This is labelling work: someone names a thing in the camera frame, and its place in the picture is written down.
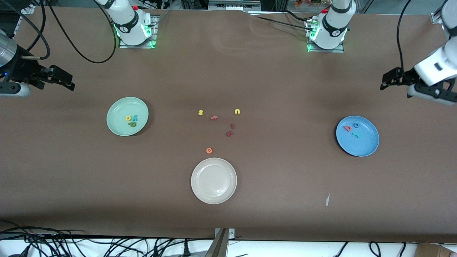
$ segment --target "blue plate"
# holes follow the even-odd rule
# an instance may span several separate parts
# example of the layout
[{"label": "blue plate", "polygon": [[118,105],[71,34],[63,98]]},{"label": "blue plate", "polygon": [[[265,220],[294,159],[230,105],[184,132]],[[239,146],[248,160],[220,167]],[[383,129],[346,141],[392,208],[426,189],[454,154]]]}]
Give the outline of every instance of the blue plate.
[{"label": "blue plate", "polygon": [[348,116],[338,123],[336,140],[350,155],[365,157],[379,146],[379,133],[373,123],[364,117]]}]

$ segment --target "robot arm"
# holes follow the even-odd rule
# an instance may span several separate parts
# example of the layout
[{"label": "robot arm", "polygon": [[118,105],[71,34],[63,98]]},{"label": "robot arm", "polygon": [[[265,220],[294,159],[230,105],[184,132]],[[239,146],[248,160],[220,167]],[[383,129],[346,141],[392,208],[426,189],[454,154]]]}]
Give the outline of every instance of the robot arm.
[{"label": "robot arm", "polygon": [[310,40],[323,49],[334,49],[343,40],[347,26],[356,12],[354,0],[333,0],[330,10],[317,16],[318,27]]},{"label": "robot arm", "polygon": [[56,83],[73,91],[73,76],[51,65],[43,67],[30,52],[16,44],[0,30],[0,96],[28,96],[31,91],[26,84],[43,89],[44,82]]},{"label": "robot arm", "polygon": [[441,18],[449,33],[446,44],[409,71],[397,67],[384,74],[381,90],[408,85],[408,98],[416,96],[446,105],[457,102],[457,94],[452,91],[457,77],[457,0],[445,2]]},{"label": "robot arm", "polygon": [[127,45],[140,45],[151,37],[151,15],[130,6],[128,0],[96,0],[114,22],[120,39]]}]

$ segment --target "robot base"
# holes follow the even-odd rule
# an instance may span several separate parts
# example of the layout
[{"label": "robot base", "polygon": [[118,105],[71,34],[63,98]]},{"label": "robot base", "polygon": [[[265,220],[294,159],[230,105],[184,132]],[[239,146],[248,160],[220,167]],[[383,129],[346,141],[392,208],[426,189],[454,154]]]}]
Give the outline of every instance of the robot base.
[{"label": "robot base", "polygon": [[323,49],[317,46],[310,38],[313,33],[316,31],[316,26],[318,24],[318,17],[314,16],[312,19],[307,19],[304,24],[305,27],[312,28],[313,30],[306,31],[306,40],[308,42],[308,52],[320,52],[320,53],[344,53],[343,43],[341,42],[336,48],[334,49]]},{"label": "robot base", "polygon": [[131,45],[127,45],[122,40],[120,40],[119,48],[139,48],[139,49],[155,48],[155,43],[157,40],[157,33],[159,32],[159,24],[158,24],[159,20],[160,20],[160,15],[151,15],[151,25],[153,25],[151,28],[149,28],[151,30],[151,36],[148,39],[146,39],[143,43],[136,45],[136,46],[131,46]]}]

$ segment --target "green plate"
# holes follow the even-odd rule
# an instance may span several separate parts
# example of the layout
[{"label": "green plate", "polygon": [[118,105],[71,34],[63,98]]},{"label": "green plate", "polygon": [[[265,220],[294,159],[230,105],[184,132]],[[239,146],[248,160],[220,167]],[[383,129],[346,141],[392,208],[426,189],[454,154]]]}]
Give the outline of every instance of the green plate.
[{"label": "green plate", "polygon": [[[126,121],[126,116],[137,115],[136,126],[132,128]],[[131,136],[138,133],[144,126],[149,118],[149,110],[146,104],[139,98],[126,97],[119,99],[108,110],[106,115],[106,123],[108,128],[118,136]]]}]

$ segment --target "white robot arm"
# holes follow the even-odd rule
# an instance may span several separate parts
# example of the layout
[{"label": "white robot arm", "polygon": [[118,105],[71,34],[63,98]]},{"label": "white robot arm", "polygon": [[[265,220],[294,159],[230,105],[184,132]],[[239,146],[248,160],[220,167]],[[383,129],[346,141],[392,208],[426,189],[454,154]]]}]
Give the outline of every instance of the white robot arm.
[{"label": "white robot arm", "polygon": [[347,26],[356,12],[354,0],[333,0],[330,10],[317,16],[318,26],[310,40],[322,49],[334,49],[344,40]]},{"label": "white robot arm", "polygon": [[110,15],[116,26],[121,40],[131,46],[136,46],[151,37],[148,28],[151,15],[147,12],[133,9],[128,0],[96,0]]},{"label": "white robot arm", "polygon": [[407,97],[420,97],[446,105],[457,102],[452,91],[457,77],[457,0],[445,1],[441,10],[449,40],[427,58],[404,72],[397,67],[384,74],[381,90],[393,85],[408,85]]}]

